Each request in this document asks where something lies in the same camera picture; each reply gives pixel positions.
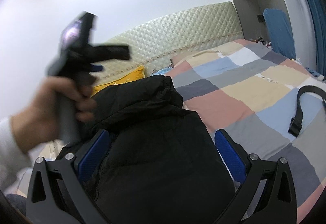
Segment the person's left hand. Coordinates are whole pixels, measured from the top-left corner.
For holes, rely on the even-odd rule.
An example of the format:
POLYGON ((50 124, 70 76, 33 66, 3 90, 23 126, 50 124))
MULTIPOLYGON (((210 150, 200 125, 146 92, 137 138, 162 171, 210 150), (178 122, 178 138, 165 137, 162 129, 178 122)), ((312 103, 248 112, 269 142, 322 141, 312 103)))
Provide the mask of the person's left hand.
POLYGON ((47 77, 27 108, 11 118, 13 136, 22 153, 58 138, 58 93, 73 101, 78 121, 91 121, 94 118, 92 111, 97 105, 91 98, 95 80, 88 74, 86 81, 79 86, 72 79, 47 77))

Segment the white sleeve forearm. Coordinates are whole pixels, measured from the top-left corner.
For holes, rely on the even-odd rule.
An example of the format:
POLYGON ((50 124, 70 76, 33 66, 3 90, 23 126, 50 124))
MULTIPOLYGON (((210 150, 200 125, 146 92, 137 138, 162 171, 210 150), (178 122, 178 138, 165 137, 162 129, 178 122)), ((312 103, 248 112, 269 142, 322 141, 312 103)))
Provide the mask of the white sleeve forearm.
POLYGON ((17 174, 32 166, 28 154, 18 147, 11 128, 11 117, 1 120, 1 191, 8 189, 17 179, 17 174))

